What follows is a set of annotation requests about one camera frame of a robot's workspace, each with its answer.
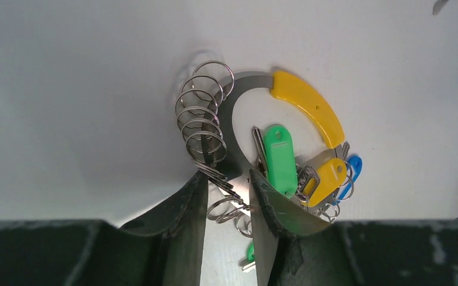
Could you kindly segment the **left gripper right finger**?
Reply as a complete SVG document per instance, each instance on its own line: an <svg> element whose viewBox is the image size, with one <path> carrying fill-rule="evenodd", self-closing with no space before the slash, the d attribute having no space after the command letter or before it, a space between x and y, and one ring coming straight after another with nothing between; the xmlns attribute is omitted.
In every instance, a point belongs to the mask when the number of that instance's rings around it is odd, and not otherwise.
<svg viewBox="0 0 458 286"><path fill-rule="evenodd" d="M329 223L249 179L259 285L458 285L458 219Z"/></svg>

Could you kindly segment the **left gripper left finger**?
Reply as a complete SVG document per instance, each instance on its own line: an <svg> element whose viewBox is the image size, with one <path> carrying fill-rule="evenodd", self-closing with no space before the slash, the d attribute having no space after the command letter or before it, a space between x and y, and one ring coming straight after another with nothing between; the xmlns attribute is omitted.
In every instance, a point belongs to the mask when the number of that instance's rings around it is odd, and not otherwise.
<svg viewBox="0 0 458 286"><path fill-rule="evenodd" d="M208 178L115 227L104 220L0 220L0 285L199 285Z"/></svg>

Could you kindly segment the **green key tag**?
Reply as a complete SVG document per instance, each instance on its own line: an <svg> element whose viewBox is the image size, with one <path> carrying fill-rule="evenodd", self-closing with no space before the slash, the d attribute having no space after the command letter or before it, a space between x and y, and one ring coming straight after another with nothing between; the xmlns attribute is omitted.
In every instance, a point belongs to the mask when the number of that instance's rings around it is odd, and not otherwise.
<svg viewBox="0 0 458 286"><path fill-rule="evenodd" d="M296 161L290 132L283 125L271 125L264 134L268 175L276 191L292 196L298 187Z"/></svg>

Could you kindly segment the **yellow key tag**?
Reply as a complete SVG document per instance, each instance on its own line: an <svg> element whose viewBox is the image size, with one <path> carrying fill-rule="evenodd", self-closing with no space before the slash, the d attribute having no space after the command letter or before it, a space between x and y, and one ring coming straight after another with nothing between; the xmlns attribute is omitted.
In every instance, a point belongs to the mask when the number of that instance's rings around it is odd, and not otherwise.
<svg viewBox="0 0 458 286"><path fill-rule="evenodd" d="M302 204L308 207L315 207L345 182L347 167L342 159L332 158L317 169L317 174L320 177L317 188L313 190L316 183L313 179L304 189L308 202Z"/></svg>

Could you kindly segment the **large keyring with yellow handle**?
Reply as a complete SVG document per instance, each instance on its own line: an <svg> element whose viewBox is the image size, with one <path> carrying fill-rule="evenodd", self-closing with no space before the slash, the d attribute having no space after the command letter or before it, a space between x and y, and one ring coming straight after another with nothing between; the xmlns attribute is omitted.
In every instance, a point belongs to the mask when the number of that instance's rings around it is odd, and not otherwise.
<svg viewBox="0 0 458 286"><path fill-rule="evenodd" d="M333 222L340 212L339 204L335 203L336 197L348 182L350 146L338 117L327 101L308 82L288 71L229 72L227 77L219 79L202 73L204 68L205 63L199 64L182 84L174 110L188 154L198 169L223 193L222 199L208 207L208 219L216 223L229 220L239 223L241 218L250 216L249 172L258 170L267 179L264 134L268 127L252 129L257 152L254 161L246 158L233 128L233 111L238 99L251 90L267 89L274 99L287 102L301 111L326 145L323 152L304 163L295 156L298 187L292 196L284 196L313 215ZM304 194L306 185L315 179L313 190L317 188L320 183L317 169L332 158L345 162L345 182L315 207L303 205L308 202ZM328 214L329 208L333 208L335 214Z"/></svg>

